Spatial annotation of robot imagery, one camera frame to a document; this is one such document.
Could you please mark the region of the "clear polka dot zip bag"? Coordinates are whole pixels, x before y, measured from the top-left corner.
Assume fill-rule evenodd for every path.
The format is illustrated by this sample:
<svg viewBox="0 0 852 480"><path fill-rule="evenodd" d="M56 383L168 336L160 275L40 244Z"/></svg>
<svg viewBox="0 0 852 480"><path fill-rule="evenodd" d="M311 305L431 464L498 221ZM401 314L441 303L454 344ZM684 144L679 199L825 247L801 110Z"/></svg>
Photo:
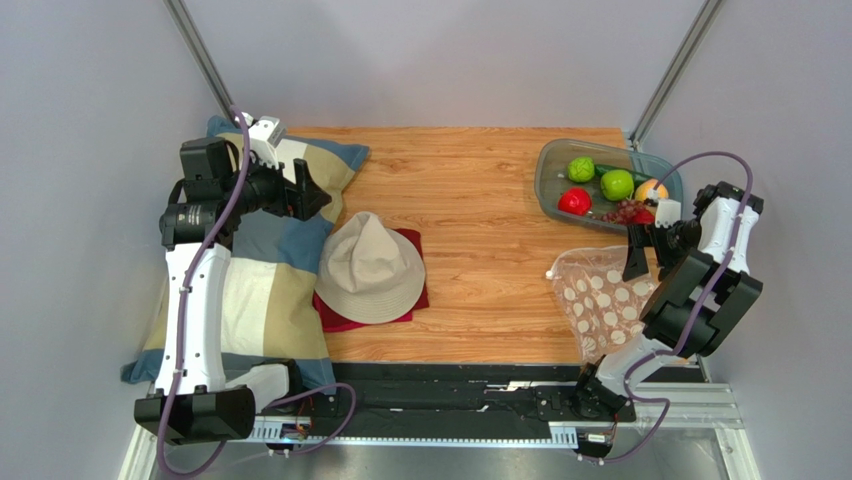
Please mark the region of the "clear polka dot zip bag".
<svg viewBox="0 0 852 480"><path fill-rule="evenodd" d="M618 351L642 329L640 313L659 285L653 274L625 281L627 248L579 248L560 254L545 273L583 363Z"/></svg>

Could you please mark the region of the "green apple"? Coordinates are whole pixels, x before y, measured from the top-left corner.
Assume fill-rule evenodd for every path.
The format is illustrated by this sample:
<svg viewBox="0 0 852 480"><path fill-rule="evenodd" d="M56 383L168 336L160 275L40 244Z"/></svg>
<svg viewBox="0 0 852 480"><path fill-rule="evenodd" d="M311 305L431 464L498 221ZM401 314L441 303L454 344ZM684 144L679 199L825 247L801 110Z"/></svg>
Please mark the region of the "green apple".
<svg viewBox="0 0 852 480"><path fill-rule="evenodd" d="M627 170L615 169L600 177L600 190L605 199L618 202L632 196L635 184Z"/></svg>

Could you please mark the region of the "red apple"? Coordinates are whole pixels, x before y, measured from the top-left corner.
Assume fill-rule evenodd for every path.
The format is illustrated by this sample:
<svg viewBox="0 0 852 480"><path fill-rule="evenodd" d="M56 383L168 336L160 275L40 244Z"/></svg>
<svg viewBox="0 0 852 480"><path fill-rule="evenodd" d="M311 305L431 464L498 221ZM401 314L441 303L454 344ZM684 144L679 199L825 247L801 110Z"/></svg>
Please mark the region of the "red apple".
<svg viewBox="0 0 852 480"><path fill-rule="evenodd" d="M580 187L574 187L563 192L557 202L559 211L575 216L585 216L591 210L592 205L591 195Z"/></svg>

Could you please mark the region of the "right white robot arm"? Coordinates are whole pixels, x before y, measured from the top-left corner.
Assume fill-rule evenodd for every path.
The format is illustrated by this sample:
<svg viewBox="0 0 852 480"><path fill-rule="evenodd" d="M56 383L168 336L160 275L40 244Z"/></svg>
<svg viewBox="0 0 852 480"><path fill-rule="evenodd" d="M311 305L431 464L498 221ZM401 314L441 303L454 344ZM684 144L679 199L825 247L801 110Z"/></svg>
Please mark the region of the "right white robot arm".
<svg viewBox="0 0 852 480"><path fill-rule="evenodd" d="M711 355L762 293L747 250L763 199L719 182L701 189L693 205L693 218L679 220L679 203L661 199L653 222L628 226L622 279L647 274L645 251L653 248L660 283L640 314L642 331L583 367L570 400L579 417L613 419L632 401L631 389L659 369Z"/></svg>

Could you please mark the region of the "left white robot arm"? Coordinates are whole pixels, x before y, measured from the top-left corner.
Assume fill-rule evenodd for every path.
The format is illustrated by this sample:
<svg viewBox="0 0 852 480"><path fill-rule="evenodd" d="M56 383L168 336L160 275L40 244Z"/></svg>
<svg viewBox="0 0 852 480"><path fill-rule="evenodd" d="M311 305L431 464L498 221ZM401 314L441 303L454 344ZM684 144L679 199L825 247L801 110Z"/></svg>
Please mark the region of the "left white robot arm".
<svg viewBox="0 0 852 480"><path fill-rule="evenodd" d="M331 197L306 160L263 159L222 137L185 142L183 177L159 220L166 249L166 342L152 393L136 401L136 423L169 445L243 440L255 417L286 397L291 360L265 361L233 381L222 359L222 321L233 237L244 215L265 210L307 221Z"/></svg>

